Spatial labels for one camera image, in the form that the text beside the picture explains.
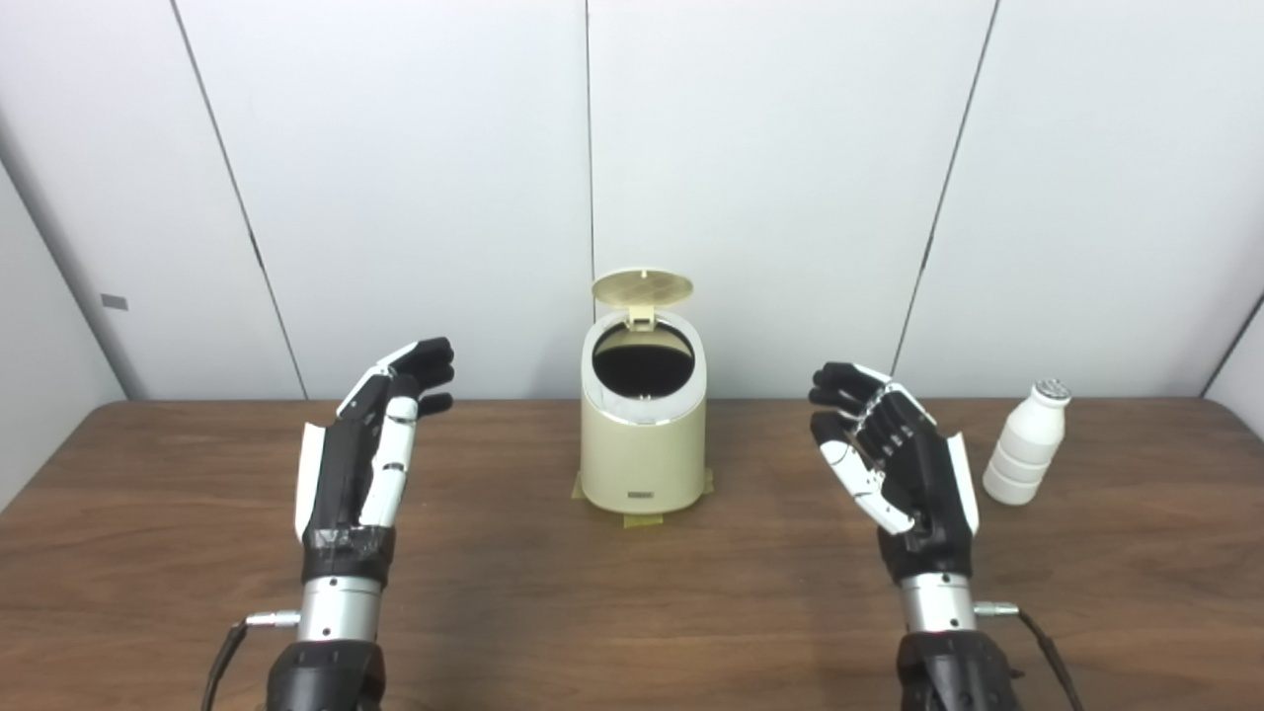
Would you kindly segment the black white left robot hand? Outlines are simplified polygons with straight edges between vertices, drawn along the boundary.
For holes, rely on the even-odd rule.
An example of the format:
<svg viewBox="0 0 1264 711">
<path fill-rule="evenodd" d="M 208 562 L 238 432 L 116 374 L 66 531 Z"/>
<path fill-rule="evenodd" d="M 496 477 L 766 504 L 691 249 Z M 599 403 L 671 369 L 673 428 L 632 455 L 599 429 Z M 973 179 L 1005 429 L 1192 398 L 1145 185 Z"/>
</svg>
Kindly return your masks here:
<svg viewBox="0 0 1264 711">
<path fill-rule="evenodd" d="M 326 577 L 387 584 L 417 424 L 451 409 L 453 396 L 439 387 L 453 378 L 447 338 L 406 344 L 356 380 L 334 423 L 306 425 L 295 517 L 305 584 Z"/>
</svg>

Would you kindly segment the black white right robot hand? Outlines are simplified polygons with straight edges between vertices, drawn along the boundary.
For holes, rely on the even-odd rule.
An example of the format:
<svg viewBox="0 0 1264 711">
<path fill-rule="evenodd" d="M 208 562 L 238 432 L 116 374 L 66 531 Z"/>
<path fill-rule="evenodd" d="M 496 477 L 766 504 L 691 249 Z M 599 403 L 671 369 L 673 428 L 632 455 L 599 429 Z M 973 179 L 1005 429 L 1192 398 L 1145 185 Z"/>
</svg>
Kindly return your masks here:
<svg viewBox="0 0 1264 711">
<path fill-rule="evenodd" d="M 889 374 L 827 361 L 809 392 L 810 433 L 836 479 L 877 525 L 894 584 L 975 573 L 980 509 L 962 434 L 937 420 Z"/>
</svg>

